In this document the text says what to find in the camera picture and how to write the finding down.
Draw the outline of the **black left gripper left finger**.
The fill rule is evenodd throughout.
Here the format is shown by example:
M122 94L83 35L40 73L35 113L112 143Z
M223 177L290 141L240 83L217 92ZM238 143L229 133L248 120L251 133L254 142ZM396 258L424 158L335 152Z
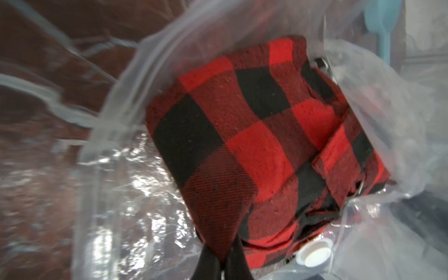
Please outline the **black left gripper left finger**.
M212 250L204 246L190 280L221 280L221 264Z

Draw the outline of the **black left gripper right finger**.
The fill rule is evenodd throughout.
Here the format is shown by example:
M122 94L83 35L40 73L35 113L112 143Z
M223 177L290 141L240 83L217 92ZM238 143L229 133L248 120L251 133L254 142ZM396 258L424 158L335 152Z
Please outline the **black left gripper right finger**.
M236 236L227 254L224 277L225 280L254 280L239 236Z

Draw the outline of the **red black plaid shirt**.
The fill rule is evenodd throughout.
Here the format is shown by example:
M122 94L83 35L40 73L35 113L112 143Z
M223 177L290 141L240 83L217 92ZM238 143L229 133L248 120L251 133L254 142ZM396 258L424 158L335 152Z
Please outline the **red black plaid shirt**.
M389 173L302 36L217 58L147 107L147 128L201 240L224 262L272 265Z

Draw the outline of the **clear plastic vacuum bag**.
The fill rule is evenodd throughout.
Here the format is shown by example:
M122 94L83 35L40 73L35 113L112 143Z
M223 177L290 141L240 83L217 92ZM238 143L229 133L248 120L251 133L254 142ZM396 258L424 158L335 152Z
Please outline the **clear plastic vacuum bag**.
M144 125L177 74L304 35L398 177L350 202L322 266L261 280L448 277L448 3L403 1L391 64L367 1L2 1L1 278L186 280L201 243Z

